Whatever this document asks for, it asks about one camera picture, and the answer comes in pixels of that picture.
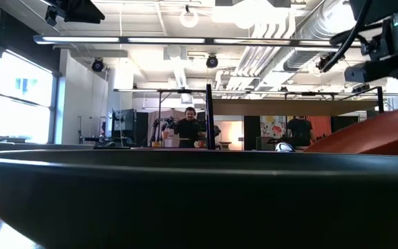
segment colorful poster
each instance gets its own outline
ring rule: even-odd
[[[261,116],[260,135],[262,137],[281,138],[285,135],[285,116]]]

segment black cable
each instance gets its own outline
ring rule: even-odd
[[[381,28],[382,25],[383,25],[382,23],[367,25],[367,26],[363,27],[363,29],[360,30],[360,32],[367,31],[367,30],[373,30],[376,28]],[[342,33],[339,33],[339,34],[331,37],[331,39],[330,39],[331,46],[337,46],[337,45],[345,42],[346,39],[348,38],[348,36],[350,35],[350,33],[351,33],[351,30],[347,30],[347,31],[343,31]]]
[[[365,0],[365,3],[363,4],[362,9],[360,10],[359,17],[357,18],[356,25],[351,30],[350,36],[346,39],[345,43],[342,44],[342,47],[338,49],[336,55],[322,68],[322,72],[326,73],[327,71],[329,71],[338,62],[338,60],[345,55],[345,52],[351,47],[351,44],[353,43],[354,39],[356,39],[356,36],[359,34],[360,30],[363,29],[363,26],[365,24],[365,18],[368,14],[368,11],[370,10],[371,3],[372,0]]]

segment white wall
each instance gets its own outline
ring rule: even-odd
[[[61,50],[61,64],[57,101],[55,142],[79,143],[79,119],[82,135],[98,136],[100,117],[106,116],[108,83]]]

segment person in black shirt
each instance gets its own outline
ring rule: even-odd
[[[199,140],[199,136],[205,136],[205,126],[195,116],[196,110],[188,107],[185,109],[185,118],[176,122],[174,132],[179,134],[179,138],[188,138],[179,142],[179,148],[194,148],[194,142]]]
[[[292,137],[293,146],[310,146],[311,141],[316,141],[312,125],[304,116],[294,116],[294,119],[288,122],[287,130],[288,135]]]

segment orange curved surface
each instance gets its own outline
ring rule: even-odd
[[[398,156],[398,110],[346,127],[304,152]]]

